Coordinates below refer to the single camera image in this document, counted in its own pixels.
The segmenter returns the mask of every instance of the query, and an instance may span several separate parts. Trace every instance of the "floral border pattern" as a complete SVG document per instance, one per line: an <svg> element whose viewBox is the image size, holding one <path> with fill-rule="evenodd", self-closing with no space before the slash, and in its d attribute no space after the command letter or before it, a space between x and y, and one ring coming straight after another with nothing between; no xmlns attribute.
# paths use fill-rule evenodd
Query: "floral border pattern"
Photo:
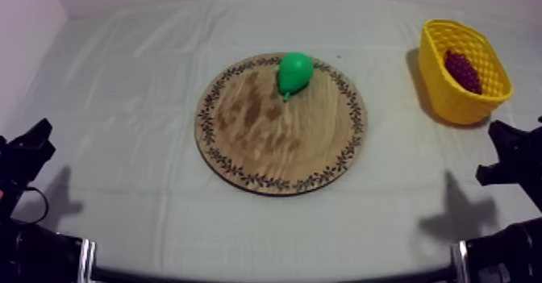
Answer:
<svg viewBox="0 0 542 283"><path fill-rule="evenodd" d="M258 173L246 173L243 167L233 164L231 158L224 156L220 149L215 147L215 124L211 117L211 112L215 109L215 103L219 100L222 89L226 82L234 76L238 76L247 69L252 69L256 66L279 65L281 57L272 56L269 58L260 58L257 60L249 60L241 65L229 68L220 76L214 83L210 93L204 98L202 109L198 113L198 125L202 129L202 141L206 145L205 153L210 160L213 160L224 173L233 177L239 177L245 186L258 185L259 187L274 188L278 193L285 190L300 194L314 188L319 188L335 180L340 174L347 170L348 160L355 156L356 148L361 146L361 134L365 131L365 124L362 120L362 108L358 103L357 91L351 89L350 85L344 79L342 73L338 73L331 66L324 63L315 62L314 67L323 73L329 73L331 80L336 84L340 94L343 94L347 99L347 105L350 108L349 117L352 121L352 130L354 131L347 145L340 151L336 157L336 162L333 165L327 166L319 173L312 173L304 180L295 182L278 179L276 177L267 177Z"/></svg>

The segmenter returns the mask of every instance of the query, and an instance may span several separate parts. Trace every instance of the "white table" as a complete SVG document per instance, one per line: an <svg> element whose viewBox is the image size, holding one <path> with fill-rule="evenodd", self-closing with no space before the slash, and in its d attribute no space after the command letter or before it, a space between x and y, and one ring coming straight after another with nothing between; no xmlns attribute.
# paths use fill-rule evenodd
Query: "white table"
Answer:
<svg viewBox="0 0 542 283"><path fill-rule="evenodd" d="M438 267L452 242L539 211L518 186L476 182L477 165L497 160L487 125L449 127L420 107L415 49L426 19L485 33L515 86L491 119L537 126L540 28L389 0L202 0L69 22L8 136L52 122L57 153L35 182L51 200L44 225L95 240L101 266L235 281ZM325 60L356 84L368 133L332 185L266 198L210 171L194 112L228 65L288 51ZM38 200L26 195L19 215L39 213Z"/></svg>

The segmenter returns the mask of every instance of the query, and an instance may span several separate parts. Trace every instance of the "purple grapes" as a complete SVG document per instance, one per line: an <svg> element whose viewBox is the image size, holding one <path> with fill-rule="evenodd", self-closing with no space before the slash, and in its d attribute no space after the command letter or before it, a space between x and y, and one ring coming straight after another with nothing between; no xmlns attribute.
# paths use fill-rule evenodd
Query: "purple grapes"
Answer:
<svg viewBox="0 0 542 283"><path fill-rule="evenodd" d="M464 54L448 50L444 67L464 89L471 93L482 94L480 77Z"/></svg>

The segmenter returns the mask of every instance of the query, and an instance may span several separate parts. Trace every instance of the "wood grain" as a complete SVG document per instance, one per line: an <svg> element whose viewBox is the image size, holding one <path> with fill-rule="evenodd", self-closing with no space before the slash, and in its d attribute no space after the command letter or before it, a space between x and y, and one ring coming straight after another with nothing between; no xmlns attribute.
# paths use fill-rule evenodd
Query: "wood grain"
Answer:
<svg viewBox="0 0 542 283"><path fill-rule="evenodd" d="M283 102L277 69L284 53L254 56L218 75L197 109L195 137L224 180L258 194L295 195L328 185L361 150L366 110L356 87L313 59L315 74Z"/></svg>

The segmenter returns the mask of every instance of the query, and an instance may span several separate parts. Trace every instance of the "grapes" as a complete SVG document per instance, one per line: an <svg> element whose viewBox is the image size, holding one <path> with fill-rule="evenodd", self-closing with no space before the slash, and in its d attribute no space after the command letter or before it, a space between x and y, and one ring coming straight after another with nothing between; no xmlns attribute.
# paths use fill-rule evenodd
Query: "grapes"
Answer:
<svg viewBox="0 0 542 283"><path fill-rule="evenodd" d="M448 50L444 67L464 89L471 93L482 94L480 77L464 54Z"/></svg>

